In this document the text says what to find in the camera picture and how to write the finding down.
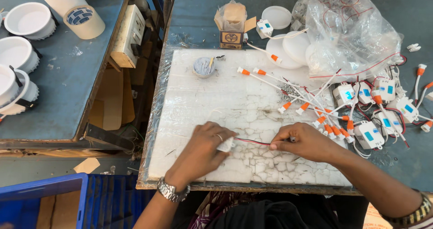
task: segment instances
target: person's left hand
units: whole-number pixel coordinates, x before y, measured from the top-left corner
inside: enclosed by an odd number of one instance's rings
[[[165,174],[165,182],[175,186],[176,192],[179,192],[184,190],[190,182],[216,170],[221,162],[230,155],[216,148],[236,134],[215,122],[208,121],[204,125],[197,125],[190,141]]]

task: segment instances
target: plastic bag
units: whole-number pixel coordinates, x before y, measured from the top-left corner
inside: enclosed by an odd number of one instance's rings
[[[400,57],[401,39],[370,0],[299,0],[292,29],[305,28],[310,78],[333,82],[372,77]]]
[[[243,32],[246,21],[246,9],[241,3],[231,0],[229,3],[218,9],[219,14],[215,15],[222,31]]]

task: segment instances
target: wristwatch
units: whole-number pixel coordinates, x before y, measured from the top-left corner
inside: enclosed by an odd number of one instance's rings
[[[188,193],[191,190],[191,187],[190,185],[187,185],[187,187],[183,191],[176,193],[176,187],[166,184],[164,177],[161,176],[158,181],[157,189],[158,192],[160,192],[166,199],[170,200],[173,203],[178,203],[186,199]]]

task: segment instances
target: ring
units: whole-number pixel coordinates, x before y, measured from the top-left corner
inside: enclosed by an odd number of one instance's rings
[[[219,134],[215,134],[215,135],[218,136],[219,139],[221,139],[221,142],[224,142],[223,138]]]

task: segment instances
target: blue crate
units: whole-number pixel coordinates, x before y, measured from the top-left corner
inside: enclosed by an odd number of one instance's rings
[[[136,190],[137,176],[71,174],[0,188],[0,225],[36,228],[42,197],[81,191],[77,229],[130,229],[155,190]]]

